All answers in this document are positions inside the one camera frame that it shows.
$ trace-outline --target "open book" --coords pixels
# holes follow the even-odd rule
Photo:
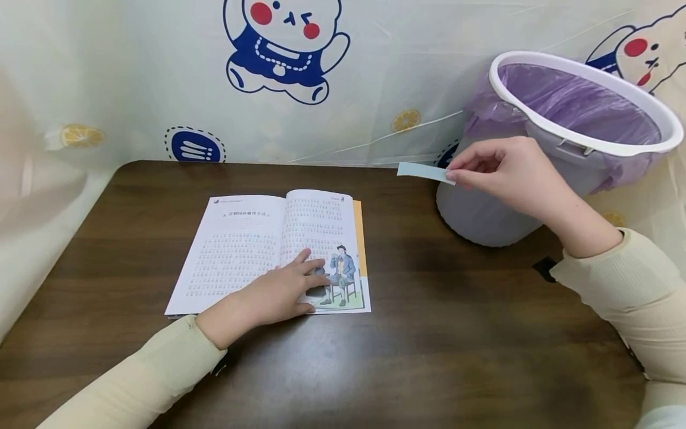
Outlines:
[[[304,248],[327,261],[317,274],[332,285],[311,289],[303,302],[317,314],[371,312],[362,206],[347,195],[300,189],[286,198],[211,198],[165,315],[200,313]]]

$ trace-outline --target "light blue paper strip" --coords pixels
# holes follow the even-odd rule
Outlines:
[[[438,167],[431,167],[430,165],[415,164],[415,163],[400,163],[398,166],[398,176],[415,176],[428,178],[433,181],[449,183],[455,185],[455,182],[449,181],[445,178],[446,170]]]

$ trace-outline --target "trash can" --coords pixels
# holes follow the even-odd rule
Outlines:
[[[466,110],[455,155],[475,141],[527,135],[580,196],[640,179],[684,137],[677,116],[639,87],[538,52],[498,56]],[[484,246],[514,244],[541,225],[477,189],[441,183],[436,202],[455,232]]]

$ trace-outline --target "cream sweater sleeve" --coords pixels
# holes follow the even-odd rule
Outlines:
[[[91,383],[40,429],[147,428],[189,392],[226,354],[186,316]]]
[[[588,259],[565,253],[550,273],[612,323],[631,346],[650,378],[645,413],[686,406],[686,284],[648,238],[622,232],[618,247]]]

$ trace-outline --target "wooden table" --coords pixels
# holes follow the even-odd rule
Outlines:
[[[613,329],[510,248],[453,234],[392,170],[142,161],[121,168],[0,349],[0,428],[33,428],[169,322],[211,196],[315,187],[363,203],[373,313],[250,333],[157,428],[627,428],[643,377]]]

